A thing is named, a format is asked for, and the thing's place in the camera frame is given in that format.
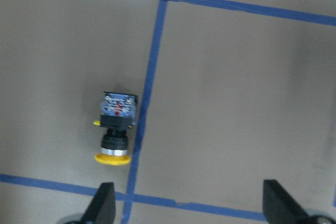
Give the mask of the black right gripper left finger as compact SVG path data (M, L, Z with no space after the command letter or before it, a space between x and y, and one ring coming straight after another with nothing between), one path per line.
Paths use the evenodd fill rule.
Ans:
M80 219L80 223L113 224L116 216L114 183L102 183Z

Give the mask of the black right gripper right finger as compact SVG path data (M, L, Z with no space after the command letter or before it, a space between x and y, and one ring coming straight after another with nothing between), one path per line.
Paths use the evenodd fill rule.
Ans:
M262 203L263 215L270 224L312 223L310 216L275 179L263 181Z

